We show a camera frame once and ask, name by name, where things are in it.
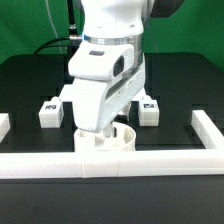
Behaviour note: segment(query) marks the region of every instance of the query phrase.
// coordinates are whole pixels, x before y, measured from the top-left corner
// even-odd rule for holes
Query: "black cable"
[[[69,20],[69,35],[77,35],[77,28],[75,25],[75,16],[73,9],[73,0],[67,0],[68,20]]]
[[[42,44],[40,47],[38,47],[38,48],[33,52],[33,54],[38,54],[38,52],[40,52],[42,49],[46,48],[46,47],[49,46],[50,44],[57,43],[57,42],[59,42],[59,41],[63,41],[63,40],[69,40],[69,37],[59,37],[59,38],[50,40],[50,41],[48,41],[48,42]]]
[[[64,44],[64,45],[62,45],[62,44],[60,44],[60,45],[49,45],[49,46],[45,46],[45,47],[42,47],[36,54],[38,54],[40,51],[42,51],[42,50],[44,50],[44,49],[46,49],[46,48],[54,48],[54,47],[68,47],[68,45],[67,44]]]

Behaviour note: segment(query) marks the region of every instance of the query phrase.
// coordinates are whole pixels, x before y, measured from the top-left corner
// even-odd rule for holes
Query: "silver metal ring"
[[[75,24],[70,24],[69,25],[69,29],[76,29],[77,27],[76,27],[76,25]]]
[[[133,37],[122,37],[122,38],[97,38],[84,35],[84,40],[92,44],[101,45],[121,45],[121,44],[132,44],[134,42],[141,41],[142,34]]]

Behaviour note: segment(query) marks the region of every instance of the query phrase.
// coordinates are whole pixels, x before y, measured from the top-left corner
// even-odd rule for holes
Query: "white cylindrical part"
[[[144,0],[82,0],[84,34],[98,38],[122,38],[143,33]]]
[[[106,139],[103,132],[89,133],[77,129],[74,134],[76,152],[135,151],[135,131],[128,125],[114,122],[116,137]]]

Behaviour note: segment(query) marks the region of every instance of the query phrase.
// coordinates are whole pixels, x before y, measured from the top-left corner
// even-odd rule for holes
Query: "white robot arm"
[[[99,133],[143,88],[142,13],[154,0],[82,0],[83,42],[69,62],[77,127]]]

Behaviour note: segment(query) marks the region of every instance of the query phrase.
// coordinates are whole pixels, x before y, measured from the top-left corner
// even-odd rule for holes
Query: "white frame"
[[[206,150],[4,153],[0,179],[224,174],[224,137],[204,111],[193,111],[192,126]]]

